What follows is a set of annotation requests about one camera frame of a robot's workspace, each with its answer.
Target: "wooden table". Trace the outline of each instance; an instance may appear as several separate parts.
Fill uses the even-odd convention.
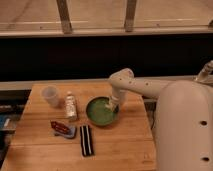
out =
[[[50,121],[68,124],[64,107],[51,108],[40,96],[47,84],[35,84],[17,126],[2,171],[150,171],[156,169],[156,151],[140,95],[127,93],[116,122],[106,127],[92,125],[86,105],[98,96],[109,96],[106,82],[53,84],[60,98],[71,90],[77,100],[75,139],[54,136]],[[79,126],[92,129],[94,156],[81,154]]]

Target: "white cup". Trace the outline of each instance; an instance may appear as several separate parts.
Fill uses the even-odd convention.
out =
[[[54,86],[47,86],[45,87],[42,92],[41,96],[49,103],[52,107],[59,106],[59,95],[58,89]]]

